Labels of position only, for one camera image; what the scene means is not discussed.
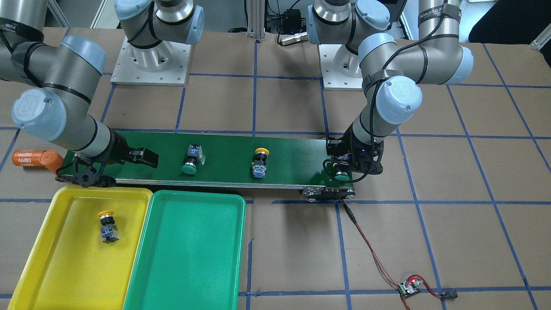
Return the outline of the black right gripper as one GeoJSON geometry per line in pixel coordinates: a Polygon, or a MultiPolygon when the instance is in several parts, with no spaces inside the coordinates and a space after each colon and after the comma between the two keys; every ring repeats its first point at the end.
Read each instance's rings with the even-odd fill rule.
{"type": "Polygon", "coordinates": [[[158,167],[158,153],[145,147],[129,147],[125,137],[113,129],[109,129],[109,134],[108,147],[99,154],[99,161],[97,158],[75,156],[69,164],[55,171],[56,180],[83,188],[112,188],[116,186],[116,180],[104,175],[107,164],[125,164],[128,161],[152,168],[158,167]]]}

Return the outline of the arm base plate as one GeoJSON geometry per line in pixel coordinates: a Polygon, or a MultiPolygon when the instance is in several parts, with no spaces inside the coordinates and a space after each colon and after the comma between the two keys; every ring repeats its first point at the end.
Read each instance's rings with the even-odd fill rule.
{"type": "Polygon", "coordinates": [[[185,86],[193,45],[162,41],[151,49],[138,49],[123,40],[111,82],[135,86],[185,86]]]}
{"type": "Polygon", "coordinates": [[[362,90],[358,55],[343,44],[321,44],[318,49],[325,90],[362,90]]]}

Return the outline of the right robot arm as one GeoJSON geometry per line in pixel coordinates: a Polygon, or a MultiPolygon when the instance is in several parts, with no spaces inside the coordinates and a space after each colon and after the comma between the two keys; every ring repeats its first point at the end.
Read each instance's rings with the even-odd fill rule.
{"type": "MultiPolygon", "coordinates": [[[[159,155],[130,147],[123,135],[88,114],[104,73],[107,55],[91,39],[64,37],[59,46],[44,43],[47,1],[1,2],[1,79],[30,86],[13,103],[12,121],[24,132],[74,152],[74,159],[55,169],[56,180],[110,188],[104,174],[110,164],[127,162],[156,169],[159,155]]],[[[168,42],[198,44],[204,30],[204,9],[192,0],[117,0],[115,11],[127,41],[138,51],[170,54],[168,42]]]]}

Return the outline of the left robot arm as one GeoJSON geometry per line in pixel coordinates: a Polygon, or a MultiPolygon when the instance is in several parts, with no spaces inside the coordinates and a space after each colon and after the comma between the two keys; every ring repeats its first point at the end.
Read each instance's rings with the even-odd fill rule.
{"type": "Polygon", "coordinates": [[[462,11],[458,0],[419,1],[420,39],[398,47],[387,33],[391,14],[378,0],[315,0],[308,6],[307,33],[312,44],[343,44],[358,55],[366,107],[340,139],[328,139],[333,179],[349,173],[378,175],[384,138],[407,122],[422,102],[420,84],[456,84],[474,68],[470,49],[460,46],[462,11]]]}

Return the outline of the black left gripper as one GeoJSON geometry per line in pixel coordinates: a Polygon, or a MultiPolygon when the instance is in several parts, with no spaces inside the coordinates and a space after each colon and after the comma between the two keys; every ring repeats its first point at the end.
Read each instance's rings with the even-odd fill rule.
{"type": "Polygon", "coordinates": [[[330,167],[333,167],[336,157],[348,155],[350,157],[350,172],[367,175],[379,175],[383,172],[381,159],[384,152],[384,140],[376,139],[371,145],[363,143],[352,133],[347,133],[338,139],[329,137],[325,142],[325,149],[330,157],[330,167]]]}

